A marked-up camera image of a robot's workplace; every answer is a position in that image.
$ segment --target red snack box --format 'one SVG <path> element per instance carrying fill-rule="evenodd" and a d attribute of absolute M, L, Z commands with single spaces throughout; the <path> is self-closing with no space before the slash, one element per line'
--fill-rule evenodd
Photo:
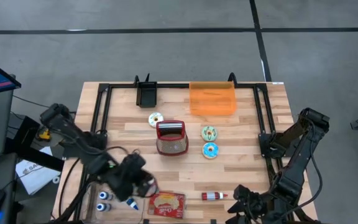
<path fill-rule="evenodd" d="M 149 215 L 183 218 L 185 195 L 171 192 L 159 192 L 150 198 Z"/>

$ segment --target red bottle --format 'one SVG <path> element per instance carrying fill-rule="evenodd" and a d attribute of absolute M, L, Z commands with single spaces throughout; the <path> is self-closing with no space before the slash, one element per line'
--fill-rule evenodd
<path fill-rule="evenodd" d="M 203 200 L 219 200 L 219 199 L 223 199 L 224 197 L 227 197 L 227 194 L 224 194 L 222 192 L 204 192 L 204 193 L 201 193 L 201 198 Z"/>

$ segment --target orange translucent bin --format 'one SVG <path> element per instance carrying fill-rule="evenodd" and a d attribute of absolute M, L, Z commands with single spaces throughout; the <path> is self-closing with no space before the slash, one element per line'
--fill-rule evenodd
<path fill-rule="evenodd" d="M 194 115 L 231 115 L 236 111 L 233 82 L 191 82 L 189 89 Z"/>

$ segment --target donut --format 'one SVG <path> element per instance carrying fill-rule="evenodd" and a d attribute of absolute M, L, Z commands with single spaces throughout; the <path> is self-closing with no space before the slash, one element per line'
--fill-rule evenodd
<path fill-rule="evenodd" d="M 218 137 L 218 132 L 212 126 L 206 126 L 201 131 L 201 136 L 203 137 L 204 141 L 215 141 Z"/>
<path fill-rule="evenodd" d="M 219 154 L 219 147 L 213 142 L 208 142 L 203 146 L 203 155 L 207 159 L 214 159 Z"/>
<path fill-rule="evenodd" d="M 158 112 L 154 112 L 149 116 L 149 125 L 153 128 L 157 125 L 157 122 L 163 121 L 164 117 Z"/>

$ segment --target gray concrete floor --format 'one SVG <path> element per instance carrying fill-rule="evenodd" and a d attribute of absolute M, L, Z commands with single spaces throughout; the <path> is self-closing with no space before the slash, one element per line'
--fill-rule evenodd
<path fill-rule="evenodd" d="M 262 27 L 358 27 L 358 1 L 257 0 Z M 0 0 L 0 30 L 253 27 L 246 0 Z M 316 151 L 324 186 L 315 201 L 325 223 L 358 223 L 358 32 L 263 34 L 272 80 L 285 82 L 294 114 L 312 107 L 331 117 Z M 0 35 L 0 67 L 17 75 L 17 96 L 76 109 L 85 81 L 263 81 L 254 33 Z M 37 119 L 43 108 L 14 100 Z M 318 178 L 309 169 L 312 191 Z M 18 223 L 44 222 L 57 186 L 32 197 Z"/>

